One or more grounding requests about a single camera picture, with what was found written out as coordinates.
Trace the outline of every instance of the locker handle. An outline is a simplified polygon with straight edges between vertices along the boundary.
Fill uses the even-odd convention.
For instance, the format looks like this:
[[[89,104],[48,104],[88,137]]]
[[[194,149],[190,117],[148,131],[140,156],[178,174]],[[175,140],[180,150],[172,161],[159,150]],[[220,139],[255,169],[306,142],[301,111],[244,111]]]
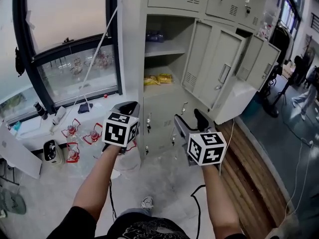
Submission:
[[[225,83],[226,78],[229,74],[230,68],[231,68],[230,66],[224,64],[223,70],[221,71],[221,74],[219,75],[219,78],[218,78],[220,83],[222,83],[222,84]]]
[[[269,74],[271,67],[272,67],[272,64],[268,63],[268,65],[266,66],[266,69],[265,69],[264,73],[265,73],[265,74]]]

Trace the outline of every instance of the black shirt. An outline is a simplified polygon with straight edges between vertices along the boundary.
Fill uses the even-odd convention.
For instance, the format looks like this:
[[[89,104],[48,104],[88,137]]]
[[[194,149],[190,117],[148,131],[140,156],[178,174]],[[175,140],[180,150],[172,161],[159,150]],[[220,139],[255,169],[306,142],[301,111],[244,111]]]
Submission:
[[[72,207],[62,223],[47,239],[83,238],[92,239],[96,221],[84,209]],[[150,217],[141,213],[127,213],[118,217],[106,236],[100,239],[189,239],[185,232],[173,221]],[[227,239],[246,239],[236,234]]]

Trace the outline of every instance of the person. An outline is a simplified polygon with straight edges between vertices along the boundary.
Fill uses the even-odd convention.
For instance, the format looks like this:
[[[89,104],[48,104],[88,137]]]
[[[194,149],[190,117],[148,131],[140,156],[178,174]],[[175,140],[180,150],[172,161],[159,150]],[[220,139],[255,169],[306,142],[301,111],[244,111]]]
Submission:
[[[293,101],[293,106],[296,108],[297,105],[300,105],[301,107],[301,118],[303,120],[306,119],[306,112],[308,107],[315,101],[315,98],[317,97],[318,94],[318,88],[319,88],[319,67],[313,66],[310,68],[307,72],[306,79],[308,82],[311,83],[309,89],[307,92],[292,98]]]
[[[120,147],[110,145],[102,153],[91,173],[78,190],[72,208],[61,224],[48,236],[57,238],[94,238],[97,221],[104,206],[111,173]],[[227,195],[214,165],[202,167],[206,184],[209,217],[216,239],[245,239],[236,210]],[[102,239],[170,238],[188,239],[174,222],[152,217],[152,197],[146,197],[139,209],[124,211]]]

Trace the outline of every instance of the white cable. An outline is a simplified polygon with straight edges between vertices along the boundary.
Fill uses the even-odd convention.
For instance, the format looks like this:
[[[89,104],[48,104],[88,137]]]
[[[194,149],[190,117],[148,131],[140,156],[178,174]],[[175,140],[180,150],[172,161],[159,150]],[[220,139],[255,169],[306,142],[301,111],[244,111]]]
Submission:
[[[286,208],[285,208],[285,218],[284,218],[284,220],[286,219],[288,204],[289,204],[290,201],[292,201],[292,199],[293,199],[293,197],[295,195],[295,192],[296,192],[296,188],[297,188],[297,171],[298,171],[298,166],[299,166],[299,162],[300,162],[301,149],[302,148],[303,148],[303,142],[301,142],[301,145],[300,145],[299,157],[298,157],[298,162],[297,162],[296,171],[295,171],[295,189],[294,189],[293,195],[290,197],[289,201],[287,202],[287,205],[286,205]]]
[[[299,204],[300,204],[300,201],[301,201],[301,199],[302,199],[302,197],[303,197],[304,188],[305,188],[306,179],[307,179],[307,174],[308,174],[308,167],[309,167],[310,155],[311,155],[311,150],[312,150],[313,146],[314,146],[314,143],[312,142],[311,148],[310,148],[310,150],[309,150],[308,160],[307,160],[307,166],[306,166],[306,173],[305,173],[305,179],[304,179],[303,189],[302,189],[302,191],[301,191],[301,194],[300,194],[300,198],[299,198],[297,207],[296,207],[295,210],[294,210],[292,213],[290,213],[288,216],[294,214],[294,213],[297,211],[297,209],[298,209],[298,207],[299,207]],[[297,168],[298,168],[299,160],[298,160],[297,167],[296,167],[296,178],[295,178],[296,181],[297,181]],[[297,186],[297,183],[295,182],[295,190],[294,190],[294,193],[293,193],[292,197],[291,197],[290,200],[288,201],[288,203],[292,200],[292,198],[293,198],[293,196],[294,196],[294,194],[295,194],[296,186]],[[281,222],[281,224],[285,221],[285,219],[286,219],[286,217],[287,217],[287,216],[286,216],[286,209],[287,209],[288,203],[287,203],[286,208],[285,208],[285,218],[283,219],[283,221]]]
[[[228,146],[229,146],[229,144],[230,144],[231,137],[233,136],[234,124],[235,124],[235,120],[233,119],[233,126],[231,127],[231,134],[230,134],[230,138],[229,138],[229,141],[228,141],[226,150],[225,150],[225,155],[226,155],[226,151],[227,151],[227,149],[228,149]],[[221,164],[222,164],[222,163],[220,163],[220,165],[219,165],[219,176],[220,176],[220,173],[221,173]]]
[[[301,198],[303,197],[304,188],[305,188],[306,179],[307,179],[307,174],[308,174],[308,167],[309,167],[311,149],[313,148],[313,145],[314,145],[314,143],[312,143],[311,148],[310,148],[310,150],[309,150],[308,161],[307,161],[307,167],[306,167],[306,174],[305,174],[305,179],[304,179],[304,185],[303,185],[303,189],[302,189],[302,191],[301,191],[300,199],[299,199],[299,202],[298,202],[298,204],[297,204],[296,209],[292,212],[292,214],[297,211],[297,209],[298,209],[298,207],[299,207],[299,204],[300,204],[300,201],[301,201]]]
[[[93,58],[92,58],[92,60],[91,60],[90,66],[89,66],[89,70],[88,70],[88,72],[87,72],[86,75],[85,75],[85,78],[84,78],[84,80],[83,80],[83,82],[82,82],[81,88],[79,89],[79,95],[76,97],[75,102],[74,102],[73,106],[71,107],[71,109],[69,110],[69,112],[68,112],[66,115],[64,115],[63,121],[60,121],[59,125],[57,125],[56,128],[55,128],[51,133],[49,133],[49,134],[45,134],[45,135],[42,135],[42,136],[40,136],[40,137],[38,137],[38,136],[37,136],[37,137],[27,137],[27,138],[17,137],[18,139],[40,139],[40,138],[42,138],[42,137],[49,136],[49,135],[51,135],[51,134],[54,134],[54,133],[60,128],[60,126],[66,121],[66,118],[69,116],[70,112],[73,110],[74,106],[76,105],[76,102],[78,101],[79,97],[81,96],[81,91],[83,90],[84,84],[85,84],[86,80],[88,79],[89,73],[91,72],[93,63],[94,63],[95,58],[96,58],[96,56],[97,56],[97,54],[98,54],[98,52],[99,52],[99,50],[100,50],[100,48],[101,48],[102,42],[103,42],[103,40],[104,40],[104,38],[105,38],[105,35],[106,35],[106,33],[108,32],[108,29],[109,29],[109,26],[110,26],[110,24],[111,24],[111,22],[112,22],[112,19],[114,18],[116,12],[118,11],[118,7],[119,7],[119,6],[117,6],[116,9],[114,10],[114,12],[113,12],[113,14],[112,14],[112,17],[111,17],[109,23],[108,23],[107,26],[106,26],[106,30],[105,30],[105,32],[103,33],[103,36],[102,36],[102,38],[101,38],[101,41],[100,41],[100,43],[99,43],[99,45],[98,45],[98,47],[97,47],[97,49],[96,49],[96,51],[95,51],[95,53],[94,53],[94,55],[93,55]]]

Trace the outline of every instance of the white box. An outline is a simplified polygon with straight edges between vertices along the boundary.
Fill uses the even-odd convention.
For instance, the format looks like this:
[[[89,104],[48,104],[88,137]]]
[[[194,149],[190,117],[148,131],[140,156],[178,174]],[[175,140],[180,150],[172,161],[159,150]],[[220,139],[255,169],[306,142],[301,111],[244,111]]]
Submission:
[[[126,147],[135,139],[139,126],[139,118],[108,112],[103,122],[102,141]]]
[[[189,135],[187,154],[198,165],[219,164],[223,161],[227,142],[221,132]]]

